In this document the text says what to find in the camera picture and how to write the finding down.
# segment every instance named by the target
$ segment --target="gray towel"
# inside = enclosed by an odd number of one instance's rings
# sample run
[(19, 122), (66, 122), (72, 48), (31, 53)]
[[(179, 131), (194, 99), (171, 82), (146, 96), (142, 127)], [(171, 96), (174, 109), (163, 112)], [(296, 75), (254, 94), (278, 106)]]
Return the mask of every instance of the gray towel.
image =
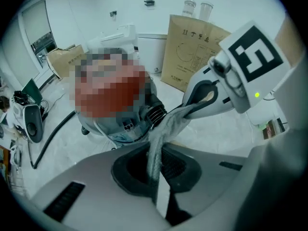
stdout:
[(164, 143), (172, 141), (190, 122), (184, 118), (196, 104), (180, 107), (169, 112), (162, 122), (149, 134), (151, 143), (147, 176), (148, 183), (154, 187), (158, 186), (159, 172), (161, 170), (162, 147)]

